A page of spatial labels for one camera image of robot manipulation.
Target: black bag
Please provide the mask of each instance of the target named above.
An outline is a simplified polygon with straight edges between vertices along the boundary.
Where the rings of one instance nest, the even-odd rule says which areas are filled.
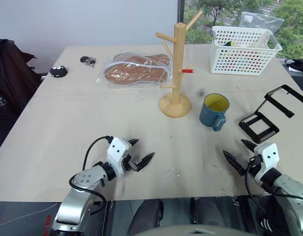
[[[293,69],[299,70],[303,72],[303,59],[295,60],[295,59],[287,59],[285,60],[285,64],[290,66]]]
[[[41,76],[27,65],[32,58],[14,41],[0,39],[0,121],[17,119],[39,87]]]

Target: white plastic basket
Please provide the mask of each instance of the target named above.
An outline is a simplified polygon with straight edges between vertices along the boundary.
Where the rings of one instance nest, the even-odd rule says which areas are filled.
[[[268,29],[214,26],[210,50],[211,73],[260,75],[282,50]],[[270,49],[267,42],[275,47]],[[233,41],[234,47],[224,46]]]

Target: wooden table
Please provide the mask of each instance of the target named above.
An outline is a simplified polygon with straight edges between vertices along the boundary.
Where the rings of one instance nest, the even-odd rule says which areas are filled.
[[[158,107],[168,89],[156,84],[120,87],[104,80],[97,82],[106,58],[121,51],[155,54],[164,49],[65,49],[56,65],[64,65],[68,74],[58,79],[47,76],[0,148],[0,201],[62,201],[70,189],[69,178],[81,170],[88,146],[104,135],[140,139],[131,151],[135,160],[155,151],[142,171],[129,172],[104,189],[108,200],[246,194],[244,180],[222,153],[223,149],[229,151],[242,165],[252,156],[240,142],[250,138],[238,122],[255,111],[266,92],[282,84],[303,95],[276,59],[258,77],[211,74],[209,45],[187,45],[184,63],[193,62],[196,73],[184,77],[182,91],[191,99],[192,109],[187,116],[173,119]],[[81,56],[97,58],[95,67],[79,62]],[[227,122],[218,132],[202,125],[198,118],[204,96],[212,92],[230,101]],[[278,169],[303,183],[303,106],[280,91],[274,98],[295,115],[289,119],[266,104],[262,112],[280,128],[268,142],[278,146]],[[107,148],[105,141],[96,144],[87,167],[104,161]],[[255,194],[263,193],[253,181],[251,189]]]

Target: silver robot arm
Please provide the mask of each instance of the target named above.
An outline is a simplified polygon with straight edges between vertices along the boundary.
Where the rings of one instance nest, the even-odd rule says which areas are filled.
[[[153,152],[145,156],[139,164],[135,164],[128,153],[138,139],[126,141],[122,138],[109,137],[107,140],[110,146],[106,162],[98,162],[92,168],[83,170],[70,179],[69,184],[72,188],[61,203],[50,236],[83,235],[94,202],[100,197],[102,207],[105,205],[106,201],[100,194],[101,188],[105,187],[108,181],[116,177],[121,178],[126,171],[140,171],[154,155]]]
[[[279,155],[276,144],[263,143],[256,145],[248,140],[242,140],[244,145],[252,152],[247,168],[254,180],[268,193],[275,196],[284,215],[276,217],[285,218],[289,234],[303,236],[303,184],[283,175],[276,167]],[[245,175],[245,169],[230,153],[223,151],[228,162],[239,172]]]

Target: window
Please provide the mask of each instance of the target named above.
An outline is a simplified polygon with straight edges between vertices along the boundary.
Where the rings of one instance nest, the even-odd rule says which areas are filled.
[[[243,11],[263,13],[284,19],[275,33],[283,50],[276,57],[303,59],[303,0],[180,0],[184,2],[187,24],[201,9],[203,15],[188,30],[187,44],[205,44],[212,41],[212,26],[238,26]]]

